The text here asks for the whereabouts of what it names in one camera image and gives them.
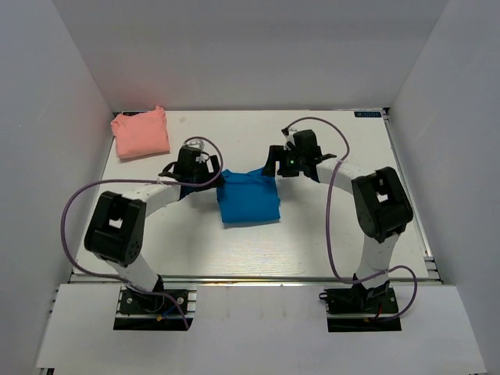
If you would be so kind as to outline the blue t-shirt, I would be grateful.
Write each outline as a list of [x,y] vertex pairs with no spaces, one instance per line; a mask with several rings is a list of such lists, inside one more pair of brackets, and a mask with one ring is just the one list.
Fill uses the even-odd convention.
[[216,189],[220,215],[225,225],[272,223],[280,220],[280,198],[274,177],[263,168],[247,173],[224,170],[225,183]]

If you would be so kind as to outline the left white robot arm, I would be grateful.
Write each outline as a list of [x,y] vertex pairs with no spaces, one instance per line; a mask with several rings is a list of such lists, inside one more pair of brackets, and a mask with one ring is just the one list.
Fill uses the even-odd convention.
[[190,193],[224,185],[220,152],[209,155],[201,147],[184,145],[177,161],[169,163],[157,178],[127,193],[103,192],[84,236],[84,247],[138,292],[138,302],[149,312],[165,302],[163,279],[141,254],[146,219],[177,203]]

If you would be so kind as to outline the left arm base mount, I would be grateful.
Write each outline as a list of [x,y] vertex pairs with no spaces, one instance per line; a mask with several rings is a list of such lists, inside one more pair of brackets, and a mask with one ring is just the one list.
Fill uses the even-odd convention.
[[175,303],[166,297],[141,295],[122,287],[114,318],[115,331],[188,331],[195,317],[196,288],[175,287],[165,292],[176,300],[185,320]]

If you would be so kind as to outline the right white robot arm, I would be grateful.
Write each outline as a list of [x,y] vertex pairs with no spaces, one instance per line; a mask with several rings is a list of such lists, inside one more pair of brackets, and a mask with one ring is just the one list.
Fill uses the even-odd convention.
[[297,177],[339,188],[352,195],[364,233],[362,255],[352,279],[354,305],[369,312],[389,287],[388,271],[395,245],[413,220],[413,209],[392,167],[368,173],[334,154],[324,154],[312,130],[288,133],[284,145],[271,145],[262,169],[267,177]]

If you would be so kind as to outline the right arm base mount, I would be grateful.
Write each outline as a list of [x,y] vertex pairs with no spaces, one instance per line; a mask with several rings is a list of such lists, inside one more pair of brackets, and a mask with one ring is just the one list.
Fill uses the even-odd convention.
[[318,298],[327,311],[329,333],[397,332],[402,330],[395,291],[386,284],[383,291],[369,296],[361,284],[350,288],[328,288]]

